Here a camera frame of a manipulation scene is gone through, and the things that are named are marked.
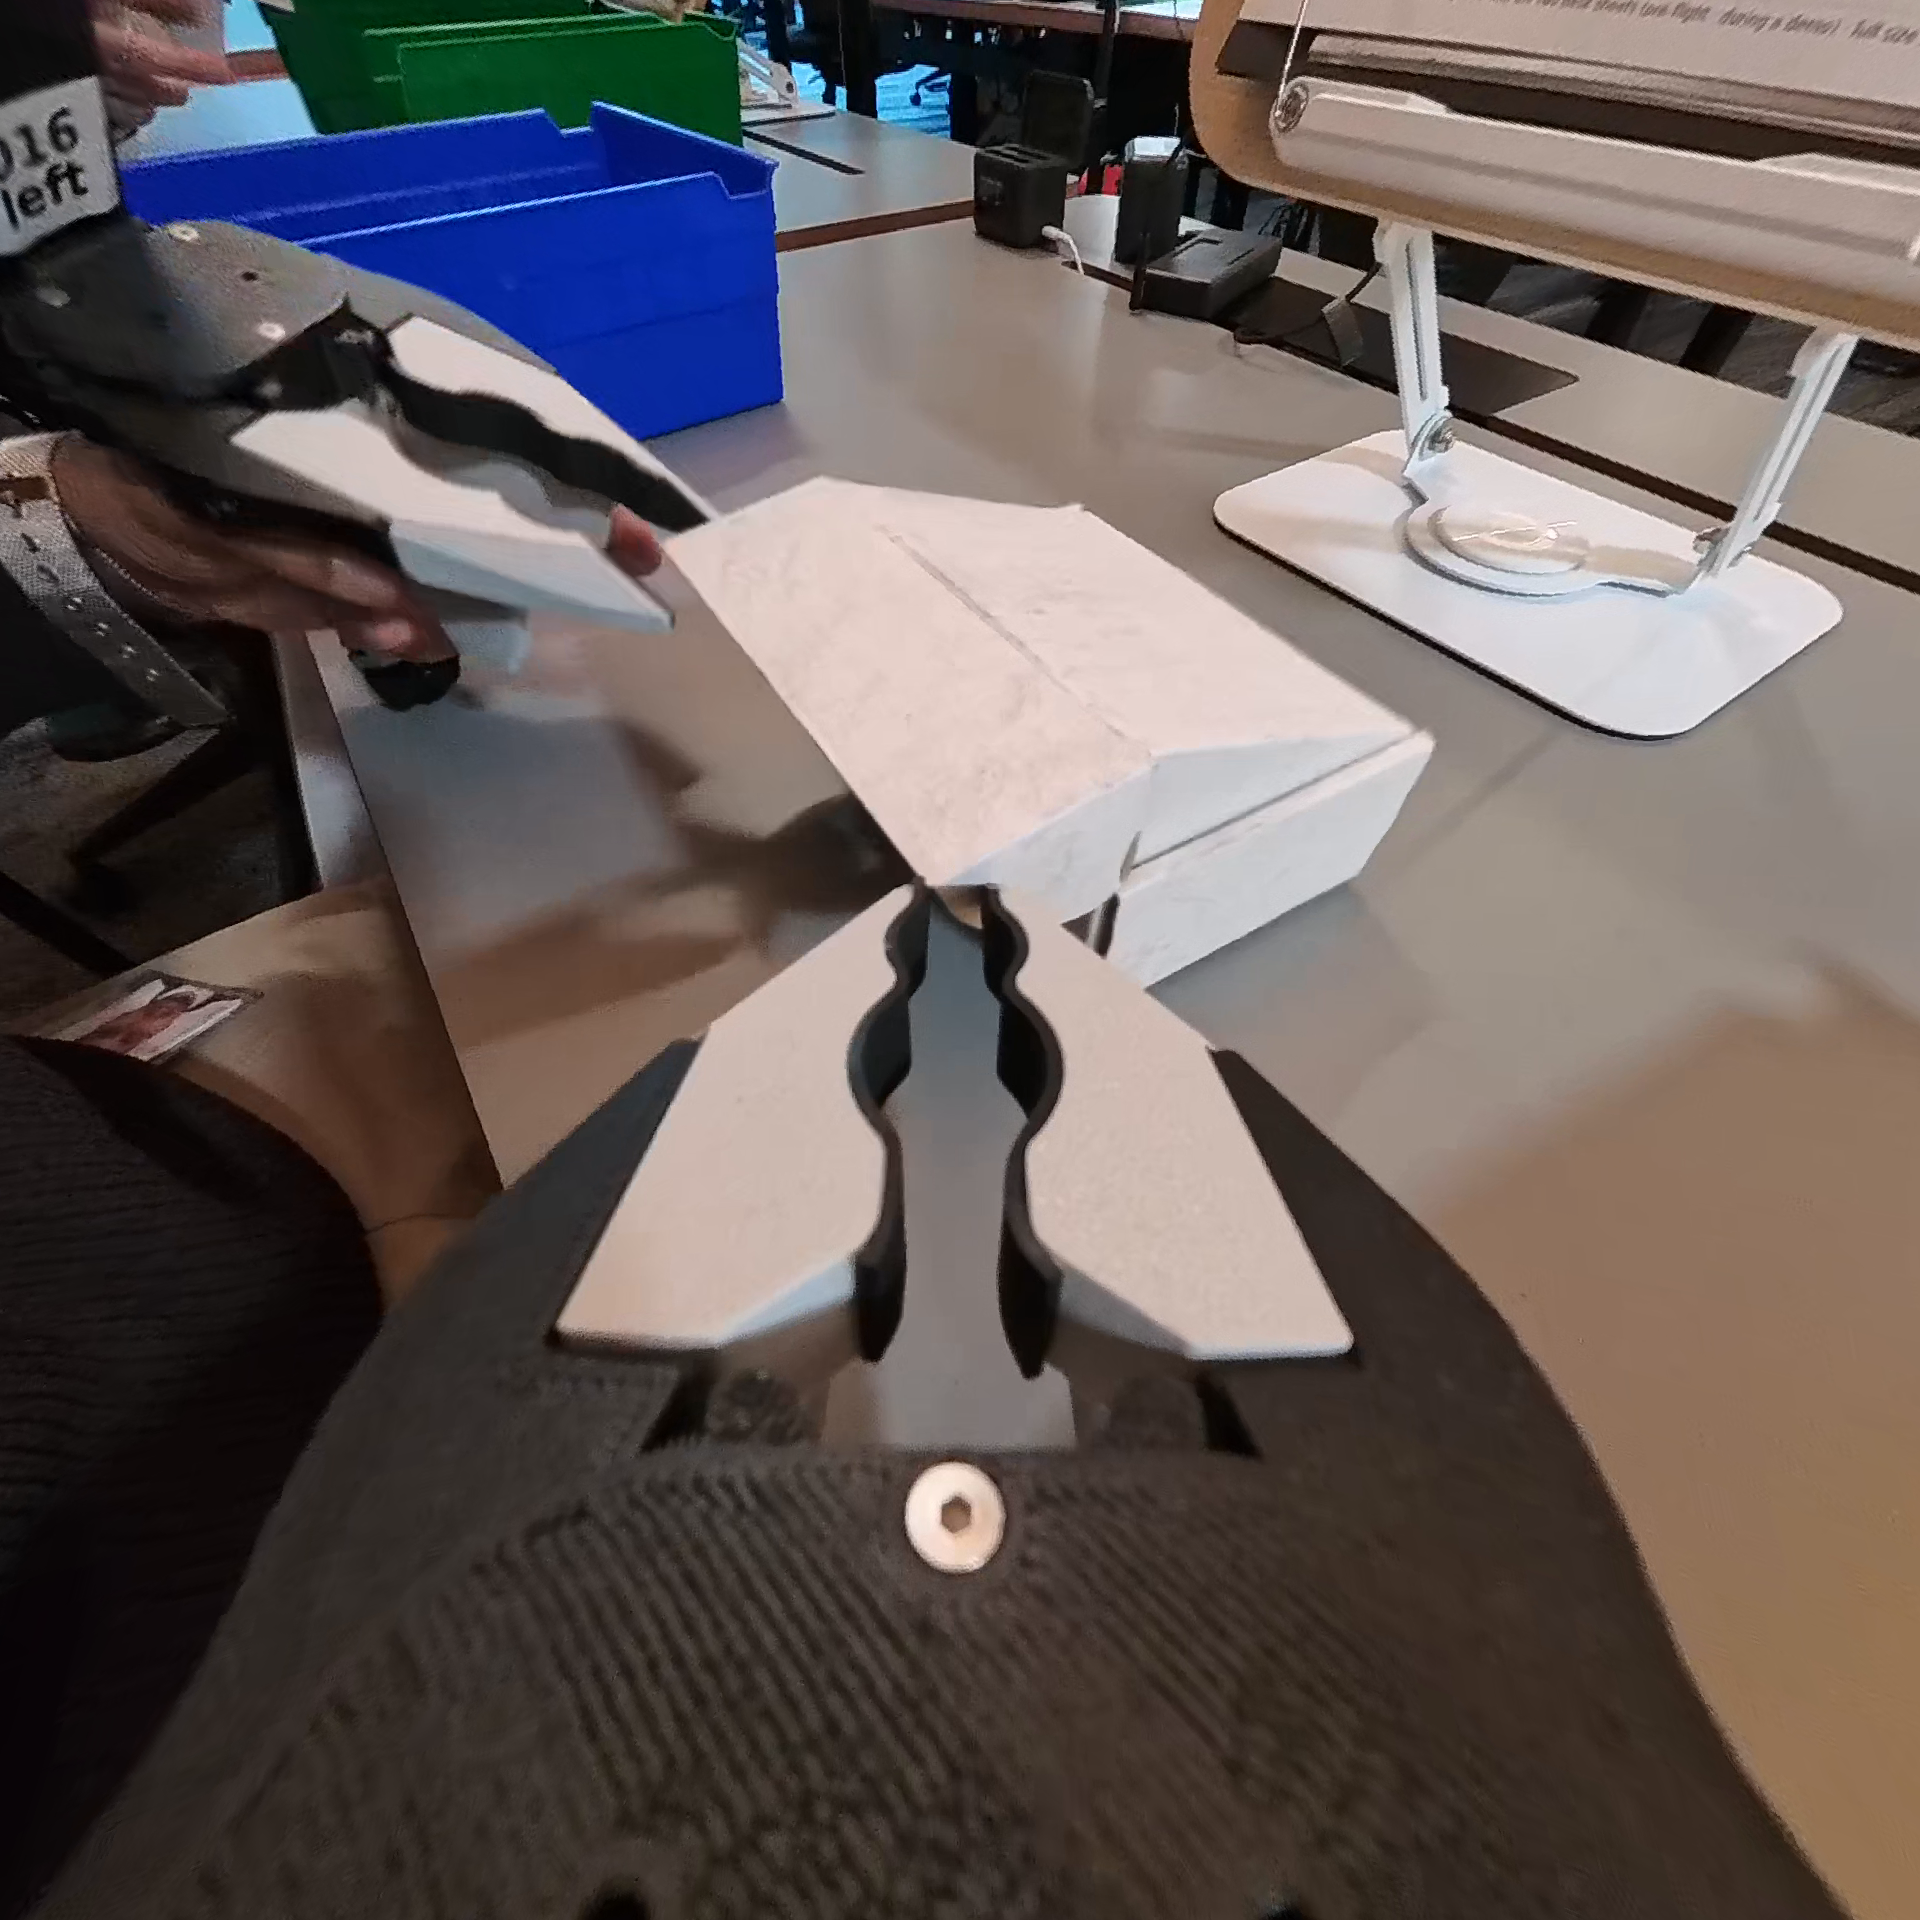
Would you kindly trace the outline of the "green plastic bin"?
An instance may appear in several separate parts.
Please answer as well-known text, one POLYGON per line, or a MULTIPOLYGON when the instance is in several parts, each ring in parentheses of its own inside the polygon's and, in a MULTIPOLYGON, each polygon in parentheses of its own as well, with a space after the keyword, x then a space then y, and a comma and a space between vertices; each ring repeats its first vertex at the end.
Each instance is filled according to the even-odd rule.
POLYGON ((257 4, 319 132, 497 111, 586 126, 596 103, 742 143, 727 18, 611 4, 257 4))

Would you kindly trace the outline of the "black flat charger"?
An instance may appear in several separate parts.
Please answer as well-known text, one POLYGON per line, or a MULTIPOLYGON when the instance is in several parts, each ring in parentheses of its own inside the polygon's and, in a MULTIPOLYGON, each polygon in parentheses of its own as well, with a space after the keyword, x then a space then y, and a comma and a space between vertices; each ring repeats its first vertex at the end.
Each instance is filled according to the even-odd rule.
POLYGON ((1223 321, 1264 287, 1281 261, 1281 238, 1244 229, 1196 229, 1132 274, 1132 311, 1184 321, 1223 321))

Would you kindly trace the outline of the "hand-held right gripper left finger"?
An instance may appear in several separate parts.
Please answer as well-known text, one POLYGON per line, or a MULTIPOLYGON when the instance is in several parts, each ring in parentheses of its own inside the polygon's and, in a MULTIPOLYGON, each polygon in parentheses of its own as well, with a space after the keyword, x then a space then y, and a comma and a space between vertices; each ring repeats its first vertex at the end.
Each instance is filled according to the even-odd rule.
POLYGON ((929 889, 879 894, 697 1037, 556 1337, 688 1359, 877 1359, 908 1286, 904 1148, 929 889))

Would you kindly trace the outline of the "small printed card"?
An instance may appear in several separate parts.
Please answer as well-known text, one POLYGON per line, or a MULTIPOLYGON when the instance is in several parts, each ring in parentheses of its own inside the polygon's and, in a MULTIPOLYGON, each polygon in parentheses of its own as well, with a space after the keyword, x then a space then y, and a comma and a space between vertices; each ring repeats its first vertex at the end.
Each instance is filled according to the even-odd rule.
POLYGON ((248 987, 217 987, 173 972, 137 972, 124 988, 47 1026, 54 1043, 78 1043, 109 1058, 161 1066, 257 999, 248 987))

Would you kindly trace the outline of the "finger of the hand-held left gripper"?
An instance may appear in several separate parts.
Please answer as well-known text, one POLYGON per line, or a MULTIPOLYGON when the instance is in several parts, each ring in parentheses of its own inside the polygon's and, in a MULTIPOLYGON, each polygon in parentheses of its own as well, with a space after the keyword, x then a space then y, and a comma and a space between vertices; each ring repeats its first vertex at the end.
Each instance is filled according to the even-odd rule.
POLYGON ((676 614, 589 533, 509 503, 494 488, 419 464, 389 414, 351 399, 327 411, 262 411, 233 434, 242 474, 292 484, 377 533, 398 568, 428 591, 516 614, 556 609, 632 634, 662 634, 676 614))
POLYGON ((406 319, 377 346, 377 386, 423 437, 506 461, 544 488, 623 507, 657 529, 697 529, 708 499, 662 468, 559 369, 443 321, 406 319))

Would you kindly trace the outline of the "person's black sweater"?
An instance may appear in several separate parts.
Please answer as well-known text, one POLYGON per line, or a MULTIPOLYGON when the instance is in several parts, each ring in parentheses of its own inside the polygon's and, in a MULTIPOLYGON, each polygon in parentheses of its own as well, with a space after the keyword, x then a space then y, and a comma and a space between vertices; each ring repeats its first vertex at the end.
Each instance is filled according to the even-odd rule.
POLYGON ((361 1213, 292 1134, 3 1037, 3 1916, 173 1714, 373 1326, 361 1213))

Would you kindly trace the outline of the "white cardboard mailer box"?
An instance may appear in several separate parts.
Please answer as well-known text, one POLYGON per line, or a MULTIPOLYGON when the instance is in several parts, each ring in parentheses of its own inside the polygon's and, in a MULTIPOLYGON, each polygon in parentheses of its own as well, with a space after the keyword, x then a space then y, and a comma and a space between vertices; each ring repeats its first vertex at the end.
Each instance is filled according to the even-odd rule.
POLYGON ((1114 902, 1138 987, 1352 882, 1431 757, 1082 507, 816 474, 662 552, 921 882, 1114 902))

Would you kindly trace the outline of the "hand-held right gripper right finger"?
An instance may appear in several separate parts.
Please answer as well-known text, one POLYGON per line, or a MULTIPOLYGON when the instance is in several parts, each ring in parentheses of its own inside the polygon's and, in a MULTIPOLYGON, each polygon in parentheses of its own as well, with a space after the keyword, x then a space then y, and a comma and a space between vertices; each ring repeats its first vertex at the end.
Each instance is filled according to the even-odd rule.
POLYGON ((1021 891, 981 889, 981 973, 1021 1104, 998 1239, 1014 1369, 1347 1358, 1352 1331, 1226 1062, 1021 891))

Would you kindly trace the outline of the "person's beige pants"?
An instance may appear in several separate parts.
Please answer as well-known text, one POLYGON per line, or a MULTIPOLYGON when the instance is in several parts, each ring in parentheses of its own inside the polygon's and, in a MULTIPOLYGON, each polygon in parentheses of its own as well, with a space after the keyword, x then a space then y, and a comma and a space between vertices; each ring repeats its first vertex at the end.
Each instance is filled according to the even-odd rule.
POLYGON ((323 1162, 398 1308, 502 1181, 392 882, 281 902, 158 956, 158 972, 248 988, 167 1071, 323 1162))

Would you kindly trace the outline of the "blue plastic bin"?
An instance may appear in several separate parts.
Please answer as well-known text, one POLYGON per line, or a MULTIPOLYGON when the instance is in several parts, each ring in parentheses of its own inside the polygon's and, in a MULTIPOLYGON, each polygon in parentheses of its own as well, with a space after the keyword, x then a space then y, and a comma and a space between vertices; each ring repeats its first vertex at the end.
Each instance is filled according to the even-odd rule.
POLYGON ((233 222, 462 302, 637 437, 784 396, 774 164, 653 116, 502 111, 124 164, 147 222, 233 222))

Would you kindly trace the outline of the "grey desk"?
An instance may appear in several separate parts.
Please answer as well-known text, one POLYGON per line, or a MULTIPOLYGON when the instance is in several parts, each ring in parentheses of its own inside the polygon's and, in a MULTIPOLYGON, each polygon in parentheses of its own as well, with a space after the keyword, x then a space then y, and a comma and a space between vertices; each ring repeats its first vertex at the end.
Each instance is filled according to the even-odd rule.
MULTIPOLYGON (((1914 1916, 1914 594, 1671 742, 1581 732, 1223 537, 1388 393, 1129 311, 966 217, 781 253, 784 404, 659 441, 1079 503, 1431 734, 1358 882, 1172 973, 1498 1304, 1694 1678, 1853 1916, 1914 1916)), ((377 846, 502 1181, 877 891, 838 778, 708 609, 549 621, 516 679, 301 712, 377 846)))

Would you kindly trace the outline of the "black charger cube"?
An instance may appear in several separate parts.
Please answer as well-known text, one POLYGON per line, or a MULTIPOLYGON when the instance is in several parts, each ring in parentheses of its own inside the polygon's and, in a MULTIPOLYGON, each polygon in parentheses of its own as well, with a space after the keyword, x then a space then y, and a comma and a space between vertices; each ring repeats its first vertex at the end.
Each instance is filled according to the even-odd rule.
POLYGON ((1064 217, 1067 164, 1037 144, 969 149, 969 229, 1007 249, 1043 249, 1064 217))

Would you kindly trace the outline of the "printed instruction sheet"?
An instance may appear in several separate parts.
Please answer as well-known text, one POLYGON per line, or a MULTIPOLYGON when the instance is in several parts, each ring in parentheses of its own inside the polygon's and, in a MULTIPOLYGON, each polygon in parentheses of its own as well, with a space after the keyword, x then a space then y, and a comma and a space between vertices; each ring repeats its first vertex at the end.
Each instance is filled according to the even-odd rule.
POLYGON ((1914 144, 1914 4, 1237 4, 1223 72, 1498 83, 1914 144))

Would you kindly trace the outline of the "person's left hand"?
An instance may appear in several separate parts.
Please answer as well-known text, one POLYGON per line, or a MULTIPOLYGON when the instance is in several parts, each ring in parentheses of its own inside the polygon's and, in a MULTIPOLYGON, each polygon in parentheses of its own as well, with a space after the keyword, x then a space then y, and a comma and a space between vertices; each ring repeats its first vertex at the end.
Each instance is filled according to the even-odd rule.
POLYGON ((52 491, 84 564, 128 609, 251 634, 332 634, 383 659, 451 659, 452 642, 389 562, 297 529, 233 529, 182 509, 158 471, 58 437, 52 491))

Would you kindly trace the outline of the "black power adapter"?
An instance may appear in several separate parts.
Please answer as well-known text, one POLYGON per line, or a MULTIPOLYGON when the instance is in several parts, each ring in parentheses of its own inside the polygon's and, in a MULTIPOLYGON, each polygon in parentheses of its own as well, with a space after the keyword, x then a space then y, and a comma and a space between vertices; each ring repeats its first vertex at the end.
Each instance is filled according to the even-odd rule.
POLYGON ((1114 261, 1149 267, 1179 238, 1187 198, 1187 149, 1178 136, 1137 136, 1118 161, 1114 261))

